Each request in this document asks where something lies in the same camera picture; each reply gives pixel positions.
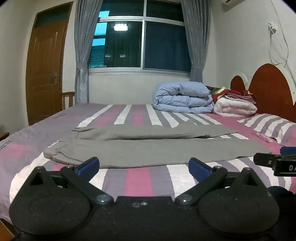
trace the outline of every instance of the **blue clamp handle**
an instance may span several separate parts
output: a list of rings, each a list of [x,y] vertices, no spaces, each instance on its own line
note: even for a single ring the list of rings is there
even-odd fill
[[[189,173],[200,183],[213,173],[213,168],[192,157],[188,163]]]
[[[98,173],[100,169],[100,161],[97,157],[92,157],[84,163],[74,168],[78,176],[83,177],[88,182]]]
[[[279,152],[283,156],[284,155],[296,155],[296,147],[283,146]]]

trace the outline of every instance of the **white stripe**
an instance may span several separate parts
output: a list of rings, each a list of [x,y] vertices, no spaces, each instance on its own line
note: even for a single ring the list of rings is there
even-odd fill
[[[167,165],[172,179],[175,197],[195,186],[195,181],[185,164]]]
[[[147,108],[147,111],[148,111],[149,118],[151,120],[151,124],[153,126],[154,125],[162,126],[162,123],[159,120],[159,118],[157,117],[157,114],[155,113],[155,110],[153,109],[152,105],[147,104],[146,108]]]
[[[287,190],[290,190],[291,188],[291,184],[292,184],[292,179],[291,177],[284,177],[285,181],[286,181],[286,184],[285,184],[285,188]]]
[[[256,126],[256,128],[254,128],[255,131],[261,131],[263,126],[266,124],[267,121],[271,120],[271,119],[274,119],[274,118],[277,118],[277,116],[275,115],[271,115],[271,116],[266,116],[264,117],[259,123],[258,125]]]
[[[280,123],[283,123],[284,121],[287,121],[286,119],[280,119],[277,121],[272,122],[269,127],[267,128],[266,132],[264,133],[266,136],[271,137],[274,129],[276,126]]]
[[[210,167],[222,166],[221,164],[219,164],[219,163],[217,163],[217,162],[215,162],[215,161],[213,161],[213,162],[207,162],[206,164],[207,164],[208,166],[210,166]]]
[[[187,118],[186,116],[182,115],[181,113],[173,113],[173,114],[175,114],[176,116],[178,116],[181,120],[183,120],[185,122],[189,120],[189,118]]]
[[[248,140],[249,139],[249,138],[247,138],[247,137],[245,137],[245,136],[243,136],[241,134],[238,134],[238,133],[233,133],[233,134],[230,134],[230,135],[232,135],[234,137],[237,137],[239,139],[242,139],[242,140]]]
[[[230,138],[231,139],[231,137],[230,136],[227,136],[227,135],[223,135],[223,136],[221,136],[222,138]]]
[[[106,110],[110,109],[111,106],[112,105],[110,104],[110,105],[106,106],[105,108],[101,109],[100,111],[98,111],[97,113],[93,114],[91,117],[86,118],[78,125],[78,127],[86,127],[92,120],[97,118],[99,115],[104,113]],[[30,165],[25,166],[19,173],[17,173],[14,176],[13,180],[11,181],[10,190],[9,190],[10,203],[13,201],[13,199],[15,198],[15,195],[18,193],[19,189],[22,187],[25,180],[31,174],[33,169],[37,166],[43,166],[48,161],[49,161],[49,159],[45,158],[43,156],[43,152],[42,152],[38,157],[36,157],[31,162]]]
[[[246,119],[237,120],[239,123],[243,123]]]
[[[248,157],[252,162],[254,162],[254,157],[252,156],[252,157]],[[262,169],[262,171],[264,171],[264,173],[268,176],[268,178],[269,178],[269,181],[270,181],[270,183],[271,183],[271,186],[278,186],[279,185],[279,179],[278,179],[278,177],[275,177],[274,176],[274,171],[271,169],[271,168],[269,168],[269,167],[262,167],[262,166],[259,166],[261,169]]]
[[[189,115],[189,116],[191,116],[193,119],[196,119],[197,121],[199,121],[200,123],[203,123],[204,125],[209,125],[209,123],[208,123],[208,122],[204,121],[203,119],[201,119],[201,118],[197,117],[197,116],[196,116],[196,115],[194,115],[194,114],[186,114],[186,115]]]
[[[213,119],[205,114],[197,114],[197,115],[200,115],[201,117],[207,119],[208,121],[214,123],[215,125],[222,125],[220,122],[216,121],[215,119]]]
[[[262,115],[265,115],[265,114],[255,115],[254,117],[252,117],[252,119],[250,119],[249,121],[247,121],[247,123],[245,124],[245,126],[250,127],[252,124],[254,124],[255,120],[257,120]]]
[[[242,162],[240,159],[234,159],[231,161],[228,161],[231,165],[235,166],[240,172],[244,167],[249,167],[244,162]]]
[[[168,112],[162,111],[161,113],[167,119],[172,128],[176,127],[179,124],[179,122],[177,122]]]
[[[95,174],[95,176],[89,181],[89,183],[102,190],[107,170],[108,169],[100,169],[98,173]]]
[[[114,125],[122,125],[122,124],[124,124],[130,109],[131,109],[131,104],[126,105],[126,107],[123,109],[123,111],[117,117],[116,121],[114,122]]]
[[[276,137],[276,141],[278,143],[281,143],[285,133],[287,132],[287,130],[289,129],[289,127],[296,125],[295,123],[287,123],[285,125],[283,125],[279,131],[278,136]]]
[[[94,120],[95,118],[97,118],[99,115],[103,114],[106,110],[110,109],[113,105],[107,105],[105,108],[101,109],[100,111],[98,111],[97,113],[95,113],[94,115],[92,115],[91,117],[88,117],[87,119],[85,119],[84,121],[82,121],[78,127],[86,127],[89,123],[91,123],[92,120]]]

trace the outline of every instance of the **striped pillowcase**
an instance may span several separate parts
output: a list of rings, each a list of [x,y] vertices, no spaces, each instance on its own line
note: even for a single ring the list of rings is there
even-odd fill
[[[296,123],[294,122],[270,114],[255,115],[238,122],[276,139],[281,145],[296,146]]]

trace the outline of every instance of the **chair backrest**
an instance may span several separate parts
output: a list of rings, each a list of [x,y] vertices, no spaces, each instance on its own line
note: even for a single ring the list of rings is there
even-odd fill
[[[66,109],[65,98],[69,97],[69,107],[73,106],[73,97],[75,96],[75,92],[65,92],[61,93],[62,101],[63,101],[63,110]]]

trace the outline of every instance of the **curtain tie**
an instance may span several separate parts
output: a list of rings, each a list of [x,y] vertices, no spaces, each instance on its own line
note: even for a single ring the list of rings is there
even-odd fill
[[[197,63],[197,64],[192,65],[191,68],[202,70],[202,65]]]
[[[82,69],[82,68],[88,68],[88,63],[77,63],[76,64],[76,69]]]

